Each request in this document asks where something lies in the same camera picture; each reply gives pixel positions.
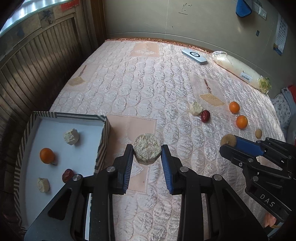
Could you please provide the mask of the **person's right hand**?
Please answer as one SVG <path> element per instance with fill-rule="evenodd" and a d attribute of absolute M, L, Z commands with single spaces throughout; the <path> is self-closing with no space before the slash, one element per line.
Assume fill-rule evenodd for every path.
<path fill-rule="evenodd" d="M 277 221 L 277 219 L 271 215 L 269 212 L 266 212 L 264 216 L 264 228 L 280 228 L 282 226 L 282 222 Z"/>

